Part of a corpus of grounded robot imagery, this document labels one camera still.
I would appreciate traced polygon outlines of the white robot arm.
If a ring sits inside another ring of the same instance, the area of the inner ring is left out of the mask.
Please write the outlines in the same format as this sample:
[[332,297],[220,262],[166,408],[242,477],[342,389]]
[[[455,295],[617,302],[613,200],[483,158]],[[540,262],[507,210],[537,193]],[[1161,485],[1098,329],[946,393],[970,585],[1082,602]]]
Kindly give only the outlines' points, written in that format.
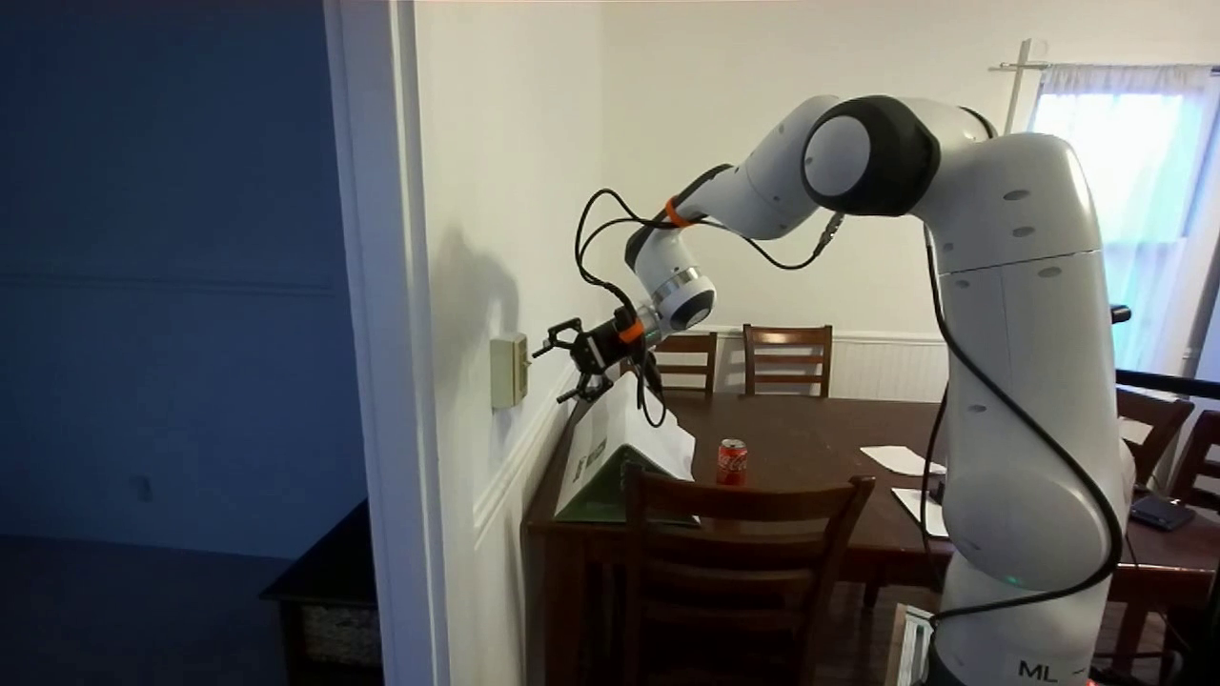
[[815,95],[741,163],[689,181],[627,245],[610,322],[546,342],[604,395],[715,311],[689,225],[750,245],[811,214],[915,219],[950,348],[950,568],[931,686],[1087,686],[1131,506],[1098,214],[1075,150],[934,99]]

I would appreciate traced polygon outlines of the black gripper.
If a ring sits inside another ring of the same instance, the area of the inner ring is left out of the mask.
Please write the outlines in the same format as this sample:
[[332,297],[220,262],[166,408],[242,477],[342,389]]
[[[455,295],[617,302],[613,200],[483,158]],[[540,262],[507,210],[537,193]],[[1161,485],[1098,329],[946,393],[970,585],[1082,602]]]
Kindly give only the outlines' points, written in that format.
[[560,389],[556,404],[593,399],[595,393],[610,389],[623,369],[643,358],[643,322],[633,311],[613,311],[610,322],[589,329],[580,316],[572,316],[553,325],[532,358],[551,349],[563,349],[575,362],[575,376],[570,389]]

